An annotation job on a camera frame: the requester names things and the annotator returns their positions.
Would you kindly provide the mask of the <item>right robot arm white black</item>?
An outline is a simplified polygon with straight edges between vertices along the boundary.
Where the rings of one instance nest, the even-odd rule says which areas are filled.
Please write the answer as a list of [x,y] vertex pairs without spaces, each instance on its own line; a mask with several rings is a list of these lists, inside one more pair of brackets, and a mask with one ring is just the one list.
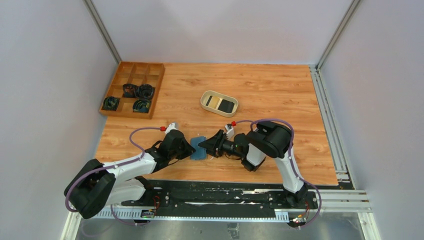
[[274,159],[283,180],[286,204],[292,209],[298,209],[305,203],[308,190],[295,163],[294,131],[273,120],[257,121],[253,124],[256,128],[247,134],[234,135],[236,123],[230,123],[226,130],[219,130],[214,136],[197,145],[215,158],[223,155],[236,156],[249,172],[255,172],[266,158]]

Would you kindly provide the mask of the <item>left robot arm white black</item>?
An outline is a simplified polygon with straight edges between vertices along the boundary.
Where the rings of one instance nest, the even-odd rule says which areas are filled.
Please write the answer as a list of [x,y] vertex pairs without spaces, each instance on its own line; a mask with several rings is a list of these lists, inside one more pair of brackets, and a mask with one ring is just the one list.
[[149,206],[153,193],[141,177],[196,151],[177,129],[169,130],[163,140],[150,148],[140,150],[140,154],[123,160],[102,163],[93,158],[87,161],[64,190],[66,209],[90,219],[104,207],[121,202],[135,201],[142,207]]

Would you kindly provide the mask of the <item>blue leather card holder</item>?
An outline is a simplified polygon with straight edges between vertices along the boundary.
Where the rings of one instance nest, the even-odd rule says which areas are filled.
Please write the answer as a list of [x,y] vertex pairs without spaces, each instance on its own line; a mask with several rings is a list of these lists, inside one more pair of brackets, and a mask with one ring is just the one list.
[[206,149],[199,146],[199,143],[205,141],[205,136],[197,136],[190,139],[190,145],[195,149],[195,152],[190,156],[193,161],[205,160],[207,158]]

